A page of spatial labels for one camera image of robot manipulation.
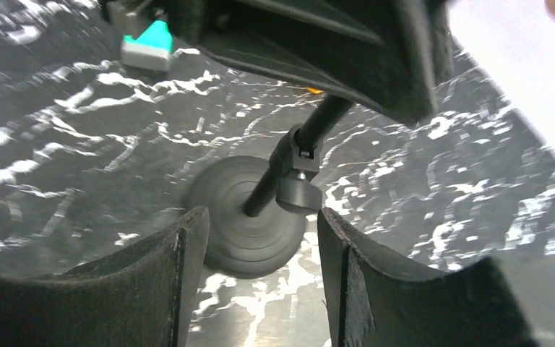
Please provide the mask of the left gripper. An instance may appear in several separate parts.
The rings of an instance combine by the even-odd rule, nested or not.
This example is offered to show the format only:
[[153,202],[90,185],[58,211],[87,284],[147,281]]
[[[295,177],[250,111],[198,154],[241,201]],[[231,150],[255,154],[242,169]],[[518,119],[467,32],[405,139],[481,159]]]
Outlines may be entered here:
[[137,36],[158,18],[227,67],[323,90],[414,126],[452,74],[447,2],[102,1],[103,19]]

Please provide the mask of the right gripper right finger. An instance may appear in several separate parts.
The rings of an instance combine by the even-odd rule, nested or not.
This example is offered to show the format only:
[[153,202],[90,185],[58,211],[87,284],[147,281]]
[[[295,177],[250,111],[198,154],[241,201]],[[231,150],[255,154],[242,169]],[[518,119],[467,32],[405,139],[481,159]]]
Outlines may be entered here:
[[437,270],[375,242],[328,207],[317,229],[332,345],[535,345],[499,259]]

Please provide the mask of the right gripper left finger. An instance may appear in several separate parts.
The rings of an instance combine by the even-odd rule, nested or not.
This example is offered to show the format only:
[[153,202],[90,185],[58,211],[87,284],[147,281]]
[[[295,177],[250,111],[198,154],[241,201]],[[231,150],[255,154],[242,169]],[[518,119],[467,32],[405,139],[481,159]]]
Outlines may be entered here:
[[60,275],[0,275],[0,346],[184,346],[210,231],[196,207]]

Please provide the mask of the tall black mic stand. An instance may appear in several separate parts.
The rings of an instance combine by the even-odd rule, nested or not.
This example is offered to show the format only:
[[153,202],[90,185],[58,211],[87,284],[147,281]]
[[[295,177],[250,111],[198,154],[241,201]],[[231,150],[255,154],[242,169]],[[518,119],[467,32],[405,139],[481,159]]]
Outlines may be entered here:
[[284,266],[319,211],[323,139],[353,102],[328,95],[303,124],[284,134],[269,159],[237,155],[215,161],[192,182],[188,207],[210,214],[206,266],[237,278],[259,278]]

